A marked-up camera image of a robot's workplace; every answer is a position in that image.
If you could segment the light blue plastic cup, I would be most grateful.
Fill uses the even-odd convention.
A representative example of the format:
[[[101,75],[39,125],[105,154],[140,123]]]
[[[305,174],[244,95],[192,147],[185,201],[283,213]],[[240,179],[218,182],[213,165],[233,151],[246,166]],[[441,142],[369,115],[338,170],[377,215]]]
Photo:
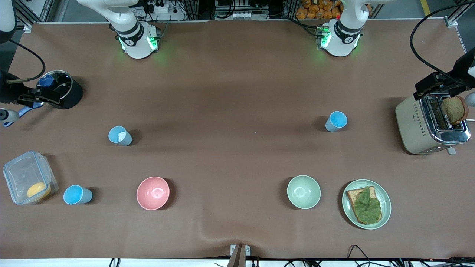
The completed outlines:
[[[132,143],[132,136],[123,126],[113,127],[108,133],[108,139],[120,146],[128,146]]]
[[[69,186],[63,194],[63,200],[68,205],[87,204],[92,198],[92,191],[80,185]]]
[[[343,112],[334,111],[329,115],[325,123],[325,128],[328,132],[336,132],[341,128],[346,127],[347,123],[348,119]]]

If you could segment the dark blue pot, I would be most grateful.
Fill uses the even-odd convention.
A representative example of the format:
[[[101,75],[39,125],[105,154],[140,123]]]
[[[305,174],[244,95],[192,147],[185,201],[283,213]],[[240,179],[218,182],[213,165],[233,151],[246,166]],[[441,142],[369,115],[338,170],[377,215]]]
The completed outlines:
[[[41,88],[37,87],[37,84],[33,88],[34,89],[41,89]],[[53,108],[56,108],[56,109],[70,109],[70,108],[73,108],[75,105],[77,105],[80,102],[80,100],[82,99],[82,96],[83,96],[83,90],[82,90],[81,85],[75,79],[73,79],[73,85],[71,87],[70,92],[67,94],[67,96],[65,96],[65,98],[63,100],[60,100],[59,105],[49,104],[49,103],[41,103],[41,104],[36,103],[36,104],[34,104],[34,106],[32,108],[29,108],[29,107],[26,107],[26,106],[22,105],[23,107],[17,112],[19,113],[19,118],[21,118],[27,112],[29,112],[31,110],[34,110],[34,109],[37,109],[37,108],[42,108],[45,104],[49,104]],[[0,123],[0,124],[2,124],[4,127],[9,127],[13,123]]]

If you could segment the brown bread slice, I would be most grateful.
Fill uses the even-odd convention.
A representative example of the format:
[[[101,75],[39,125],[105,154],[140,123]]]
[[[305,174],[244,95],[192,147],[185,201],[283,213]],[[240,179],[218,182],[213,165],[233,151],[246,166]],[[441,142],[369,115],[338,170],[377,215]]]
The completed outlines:
[[[445,98],[442,103],[451,125],[457,125],[468,118],[469,108],[464,98],[460,96]]]

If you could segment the cream and chrome toaster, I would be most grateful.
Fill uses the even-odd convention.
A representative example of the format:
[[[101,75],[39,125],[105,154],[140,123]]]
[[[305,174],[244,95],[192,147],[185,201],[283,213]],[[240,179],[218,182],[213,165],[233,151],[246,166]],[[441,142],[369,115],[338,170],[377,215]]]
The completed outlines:
[[[449,93],[431,93],[415,100],[406,98],[395,108],[397,126],[404,147],[411,154],[427,155],[447,150],[455,154],[454,147],[468,142],[471,138],[467,125],[468,107],[465,100],[455,96],[450,101]],[[444,104],[460,103],[462,119],[453,123]]]

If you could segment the clear plastic food container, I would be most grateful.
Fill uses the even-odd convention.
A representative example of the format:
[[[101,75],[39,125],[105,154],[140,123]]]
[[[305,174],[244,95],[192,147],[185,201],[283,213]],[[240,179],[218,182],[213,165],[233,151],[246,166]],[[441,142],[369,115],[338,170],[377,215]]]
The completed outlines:
[[[17,205],[35,204],[58,190],[58,183],[48,160],[35,151],[28,151],[7,162],[3,167],[3,174],[12,201]],[[42,198],[42,193],[28,198],[27,190],[38,182],[49,184],[51,192]]]

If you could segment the round yellow food piece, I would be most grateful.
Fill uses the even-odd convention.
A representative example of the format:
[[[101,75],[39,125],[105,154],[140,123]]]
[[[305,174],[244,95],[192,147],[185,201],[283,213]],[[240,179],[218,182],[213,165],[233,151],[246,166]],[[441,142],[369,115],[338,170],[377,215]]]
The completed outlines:
[[[33,196],[36,196],[36,195],[42,193],[43,195],[40,196],[42,198],[44,196],[49,195],[50,192],[51,192],[51,186],[49,186],[49,184],[46,184],[44,182],[38,182],[38,183],[32,185],[27,190],[27,196],[28,196],[28,198],[32,198]]]

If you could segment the pale green plate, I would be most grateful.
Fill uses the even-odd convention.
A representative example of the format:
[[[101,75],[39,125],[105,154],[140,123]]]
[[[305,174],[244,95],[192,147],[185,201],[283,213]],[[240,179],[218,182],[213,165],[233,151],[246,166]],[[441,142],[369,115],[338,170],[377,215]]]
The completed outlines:
[[[361,220],[358,220],[353,207],[353,203],[357,197],[366,188],[368,188],[367,195],[372,199],[377,199],[380,203],[379,219],[372,224],[362,223]],[[365,230],[375,230],[383,227],[389,221],[392,212],[391,201],[385,189],[375,181],[368,179],[359,179],[350,182],[343,190],[341,205],[348,220],[353,223],[353,225]]]

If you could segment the bag of orange food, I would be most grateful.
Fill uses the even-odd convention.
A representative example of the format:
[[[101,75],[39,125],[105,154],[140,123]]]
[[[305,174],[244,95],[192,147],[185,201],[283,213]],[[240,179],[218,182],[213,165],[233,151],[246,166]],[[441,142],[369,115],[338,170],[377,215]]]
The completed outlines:
[[[340,18],[344,5],[340,0],[300,0],[295,17],[304,19]]]

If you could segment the pink bowl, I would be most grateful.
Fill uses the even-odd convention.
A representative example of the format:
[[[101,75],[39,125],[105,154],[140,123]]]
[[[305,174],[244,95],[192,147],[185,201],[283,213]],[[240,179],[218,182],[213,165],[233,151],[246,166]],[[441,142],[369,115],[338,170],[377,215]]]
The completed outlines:
[[[162,208],[170,197],[170,186],[161,177],[148,177],[138,186],[136,199],[141,208],[154,211]]]

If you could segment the white power strip with plugs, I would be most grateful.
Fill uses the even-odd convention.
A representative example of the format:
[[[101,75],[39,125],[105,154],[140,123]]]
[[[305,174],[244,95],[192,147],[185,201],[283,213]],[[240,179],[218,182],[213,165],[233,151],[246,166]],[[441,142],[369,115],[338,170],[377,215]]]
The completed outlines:
[[[146,14],[162,13],[168,14],[171,4],[168,0],[143,0]]]

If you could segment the pale green bowl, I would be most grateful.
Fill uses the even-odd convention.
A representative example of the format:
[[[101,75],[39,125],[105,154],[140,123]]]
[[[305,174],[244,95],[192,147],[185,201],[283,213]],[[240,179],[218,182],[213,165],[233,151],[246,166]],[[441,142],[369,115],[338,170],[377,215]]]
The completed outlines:
[[[319,183],[307,175],[298,175],[290,179],[286,193],[293,206],[304,210],[314,208],[322,196]]]

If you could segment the brown table cover cloth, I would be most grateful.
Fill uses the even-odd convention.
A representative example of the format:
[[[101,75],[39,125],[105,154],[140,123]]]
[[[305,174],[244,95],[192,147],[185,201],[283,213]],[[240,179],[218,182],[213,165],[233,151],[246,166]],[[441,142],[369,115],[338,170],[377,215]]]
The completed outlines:
[[[134,60],[106,24],[34,25],[20,42],[82,85],[72,109],[44,106],[0,127],[0,258],[221,257],[246,244],[264,258],[475,257],[475,140],[406,153],[395,108],[432,70],[409,45],[415,20],[366,23],[343,58],[289,21],[171,23],[158,53]],[[348,123],[328,132],[334,111]],[[132,143],[108,133],[123,126]],[[3,174],[28,151],[58,190],[13,203]],[[322,196],[287,198],[298,175]],[[170,197],[147,211],[137,188],[161,177]],[[368,179],[389,195],[389,221],[361,229],[341,197]],[[65,190],[93,193],[68,205]]]

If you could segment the grey metal clamp bracket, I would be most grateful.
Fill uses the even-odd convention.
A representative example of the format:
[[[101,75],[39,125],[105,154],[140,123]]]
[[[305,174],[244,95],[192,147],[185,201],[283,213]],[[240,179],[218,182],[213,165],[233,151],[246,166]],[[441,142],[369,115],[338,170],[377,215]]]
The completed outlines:
[[[233,244],[231,245],[231,257],[227,267],[246,267],[246,257],[251,255],[249,245]]]

